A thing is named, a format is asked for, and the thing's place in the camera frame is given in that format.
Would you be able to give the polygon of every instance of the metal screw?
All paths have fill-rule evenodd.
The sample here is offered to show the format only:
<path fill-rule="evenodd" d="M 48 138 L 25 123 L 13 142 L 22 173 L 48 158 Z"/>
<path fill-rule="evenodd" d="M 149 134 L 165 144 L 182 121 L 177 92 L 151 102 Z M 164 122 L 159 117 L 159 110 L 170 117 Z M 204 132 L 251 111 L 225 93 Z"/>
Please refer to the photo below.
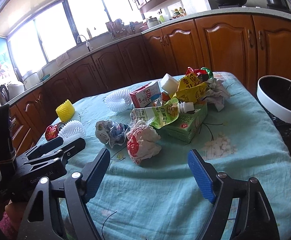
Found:
<path fill-rule="evenodd" d="M 80 172 L 74 172 L 74 173 L 71 174 L 71 177 L 74 178 L 74 179 L 76 179 L 76 178 L 78 178 L 80 176 L 81 176 Z"/>
<path fill-rule="evenodd" d="M 218 172 L 218 177 L 224 179 L 227 177 L 227 174 L 225 172 Z"/>
<path fill-rule="evenodd" d="M 255 178 L 255 177 L 250 178 L 250 181 L 251 181 L 252 183 L 258 183 L 258 179 Z"/>
<path fill-rule="evenodd" d="M 47 177 L 42 177 L 42 178 L 40 179 L 40 183 L 41 183 L 41 184 L 47 183 L 48 180 L 49 180 L 49 179 L 48 179 Z"/>

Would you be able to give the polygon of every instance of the window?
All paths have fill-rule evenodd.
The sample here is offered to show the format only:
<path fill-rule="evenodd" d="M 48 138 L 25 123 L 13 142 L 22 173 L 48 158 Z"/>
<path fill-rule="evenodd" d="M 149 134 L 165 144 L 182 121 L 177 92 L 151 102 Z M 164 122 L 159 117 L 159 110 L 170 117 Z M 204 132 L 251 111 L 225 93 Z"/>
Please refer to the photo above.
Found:
<path fill-rule="evenodd" d="M 87 28 L 92 37 L 108 31 L 105 23 L 109 18 L 102 0 L 68 0 L 68 3 L 79 34 L 88 39 Z"/>
<path fill-rule="evenodd" d="M 132 10 L 128 0 L 103 0 L 112 21 L 121 19 L 125 25 L 130 22 L 141 22 L 142 17 L 139 10 Z"/>
<path fill-rule="evenodd" d="M 10 38 L 14 61 L 23 76 L 27 71 L 38 71 L 47 64 L 41 50 L 33 21 L 29 21 Z"/>
<path fill-rule="evenodd" d="M 39 14 L 35 23 L 49 61 L 76 46 L 62 3 Z"/>

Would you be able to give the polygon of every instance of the green wrapper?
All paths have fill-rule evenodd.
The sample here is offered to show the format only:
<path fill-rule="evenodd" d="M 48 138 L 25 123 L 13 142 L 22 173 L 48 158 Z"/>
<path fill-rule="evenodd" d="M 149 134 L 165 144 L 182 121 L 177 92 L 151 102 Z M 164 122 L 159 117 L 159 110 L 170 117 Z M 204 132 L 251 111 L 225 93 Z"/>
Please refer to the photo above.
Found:
<path fill-rule="evenodd" d="M 135 108 L 130 117 L 133 125 L 139 120 L 146 121 L 148 125 L 160 129 L 172 123 L 179 117 L 178 99 L 172 98 L 165 105 L 157 107 Z"/>
<path fill-rule="evenodd" d="M 205 70 L 208 73 L 209 78 L 213 78 L 213 72 L 210 69 L 208 69 L 206 67 L 202 67 L 201 69 Z"/>

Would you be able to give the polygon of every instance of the yellow foam fruit net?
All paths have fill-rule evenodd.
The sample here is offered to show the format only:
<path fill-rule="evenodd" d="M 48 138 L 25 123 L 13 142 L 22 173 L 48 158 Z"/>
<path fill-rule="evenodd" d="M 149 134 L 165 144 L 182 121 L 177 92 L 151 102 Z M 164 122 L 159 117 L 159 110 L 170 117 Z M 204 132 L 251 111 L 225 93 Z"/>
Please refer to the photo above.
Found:
<path fill-rule="evenodd" d="M 68 122 L 74 115 L 75 109 L 70 100 L 66 100 L 62 105 L 58 106 L 55 111 L 61 122 Z"/>

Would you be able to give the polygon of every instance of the red and white carton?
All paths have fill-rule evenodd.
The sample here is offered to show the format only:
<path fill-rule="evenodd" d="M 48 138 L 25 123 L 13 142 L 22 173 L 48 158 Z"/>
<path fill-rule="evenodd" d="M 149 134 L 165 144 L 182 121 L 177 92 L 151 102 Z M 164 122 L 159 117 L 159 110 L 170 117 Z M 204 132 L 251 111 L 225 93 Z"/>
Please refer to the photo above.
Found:
<path fill-rule="evenodd" d="M 135 108 L 144 108 L 147 104 L 152 102 L 151 97 L 159 93 L 161 92 L 158 81 L 151 81 L 143 87 L 131 92 L 130 97 Z"/>

